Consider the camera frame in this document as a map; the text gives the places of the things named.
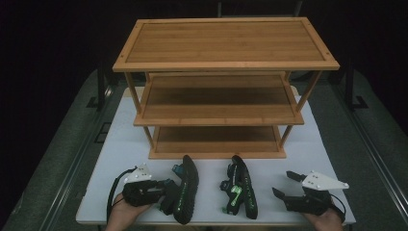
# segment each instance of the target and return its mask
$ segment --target wooden shelf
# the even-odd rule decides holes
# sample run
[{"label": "wooden shelf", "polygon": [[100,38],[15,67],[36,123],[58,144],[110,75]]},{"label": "wooden shelf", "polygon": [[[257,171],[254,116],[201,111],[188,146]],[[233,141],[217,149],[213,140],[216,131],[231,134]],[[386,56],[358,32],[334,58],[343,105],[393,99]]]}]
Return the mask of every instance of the wooden shelf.
[{"label": "wooden shelf", "polygon": [[283,71],[150,73],[137,126],[303,124]]},{"label": "wooden shelf", "polygon": [[276,126],[156,127],[150,159],[286,158]]}]

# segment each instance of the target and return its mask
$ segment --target black wall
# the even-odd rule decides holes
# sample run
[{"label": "black wall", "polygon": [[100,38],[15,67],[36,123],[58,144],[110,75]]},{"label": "black wall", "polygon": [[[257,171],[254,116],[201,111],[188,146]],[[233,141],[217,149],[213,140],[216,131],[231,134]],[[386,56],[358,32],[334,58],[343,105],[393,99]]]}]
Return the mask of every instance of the black wall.
[{"label": "black wall", "polygon": [[[281,13],[287,1],[229,1],[225,14]],[[215,17],[217,1],[0,0],[0,226],[89,74],[109,69],[137,18]],[[408,8],[402,0],[305,0],[341,65],[352,60],[405,132]]]}]

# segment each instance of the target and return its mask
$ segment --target person's hand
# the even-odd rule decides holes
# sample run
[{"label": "person's hand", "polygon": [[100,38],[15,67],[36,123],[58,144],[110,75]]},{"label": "person's hand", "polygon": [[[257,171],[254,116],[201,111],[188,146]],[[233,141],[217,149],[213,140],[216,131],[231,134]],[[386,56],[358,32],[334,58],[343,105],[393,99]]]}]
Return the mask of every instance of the person's hand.
[{"label": "person's hand", "polygon": [[329,208],[320,216],[302,215],[313,224],[317,231],[343,231],[342,220],[333,209]]},{"label": "person's hand", "polygon": [[123,200],[122,193],[115,198],[115,203],[109,216],[105,231],[122,231],[131,226],[138,216],[150,208],[151,205],[134,207]]}]

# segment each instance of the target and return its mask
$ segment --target white tabletop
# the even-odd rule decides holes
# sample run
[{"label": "white tabletop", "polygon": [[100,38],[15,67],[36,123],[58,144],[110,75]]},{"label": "white tabletop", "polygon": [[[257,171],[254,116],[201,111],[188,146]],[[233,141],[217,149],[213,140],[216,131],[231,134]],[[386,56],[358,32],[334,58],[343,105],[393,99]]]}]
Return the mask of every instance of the white tabletop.
[{"label": "white tabletop", "polygon": [[[149,160],[149,143],[141,127],[134,127],[136,109],[131,97],[121,99],[109,134],[105,140],[99,159],[89,180],[87,193],[79,207],[76,219],[83,224],[106,223],[106,204],[115,178],[124,170],[146,163],[153,177],[152,180],[179,178],[171,171],[181,160]],[[244,159],[252,179],[252,187],[258,202],[258,218],[245,216],[244,205],[236,216],[223,214],[221,208],[228,202],[226,192],[219,189],[221,181],[227,180],[227,167],[230,159],[194,160],[199,174],[198,191],[195,198],[194,213],[189,225],[302,225],[307,220],[295,212],[288,212],[282,200],[276,198],[271,187],[286,195],[302,196],[300,183],[289,179],[286,171],[291,170],[307,175],[311,170],[318,171],[337,179],[336,173],[327,157],[308,103],[302,109],[305,125],[294,126],[285,142],[287,159]],[[279,127],[283,134],[286,126]],[[123,179],[117,186],[116,193],[123,189]],[[345,205],[345,223],[354,223],[355,218],[341,190],[330,191]],[[166,216],[153,206],[138,218],[140,224],[178,224],[173,215]]]}]

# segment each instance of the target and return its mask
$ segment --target floor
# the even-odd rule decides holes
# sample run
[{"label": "floor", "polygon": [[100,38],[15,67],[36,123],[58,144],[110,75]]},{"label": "floor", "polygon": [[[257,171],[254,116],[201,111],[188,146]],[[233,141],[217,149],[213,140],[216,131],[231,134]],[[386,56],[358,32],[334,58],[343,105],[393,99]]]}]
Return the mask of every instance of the floor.
[{"label": "floor", "polygon": [[[98,112],[89,107],[89,101],[97,96],[96,76],[94,71],[82,86],[3,230],[104,229],[79,224],[75,215],[127,85],[120,77],[117,85],[108,86],[105,106]],[[408,192],[407,136],[372,93],[363,75],[355,72],[354,95],[361,96],[368,107],[354,112],[344,103],[344,82],[332,85],[328,76],[326,73],[319,80],[309,103],[333,168],[338,178],[350,185],[344,193],[357,219],[352,228],[407,230],[407,214],[402,211],[407,207],[401,207],[406,206],[403,196]],[[292,85],[302,93],[307,79],[292,79]],[[269,227],[267,230],[313,229]]]}]

